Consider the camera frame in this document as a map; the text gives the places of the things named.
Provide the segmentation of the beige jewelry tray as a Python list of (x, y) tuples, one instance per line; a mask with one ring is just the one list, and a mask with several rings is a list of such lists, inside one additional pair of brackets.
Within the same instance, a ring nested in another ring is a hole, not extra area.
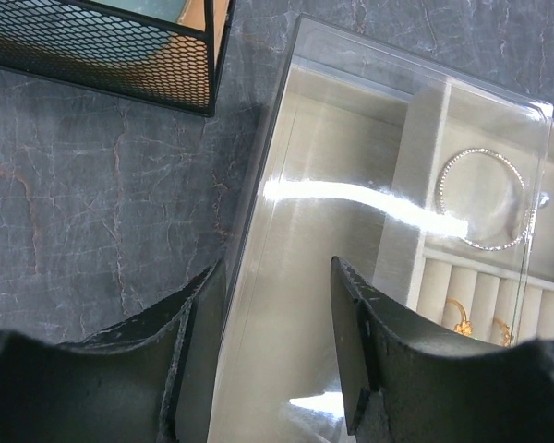
[(554, 339), (554, 124), (451, 79), (408, 103), (373, 281), (420, 316), (509, 347)]

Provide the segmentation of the beige jewelry box with lid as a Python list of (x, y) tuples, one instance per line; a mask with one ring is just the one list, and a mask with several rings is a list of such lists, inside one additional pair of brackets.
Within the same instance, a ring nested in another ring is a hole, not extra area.
[(455, 79), (553, 106), (301, 16), (242, 195), (212, 442), (344, 442), (331, 259), (373, 281), (407, 106)]

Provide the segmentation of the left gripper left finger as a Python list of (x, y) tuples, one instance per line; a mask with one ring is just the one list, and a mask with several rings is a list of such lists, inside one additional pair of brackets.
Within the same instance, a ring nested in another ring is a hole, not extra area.
[(79, 342), (0, 330), (0, 442), (204, 442), (225, 266)]

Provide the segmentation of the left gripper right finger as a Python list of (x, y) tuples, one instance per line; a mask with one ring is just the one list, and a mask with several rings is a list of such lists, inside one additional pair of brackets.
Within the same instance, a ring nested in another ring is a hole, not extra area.
[(418, 315), (331, 260), (347, 432), (359, 442), (554, 442), (554, 340), (500, 347)]

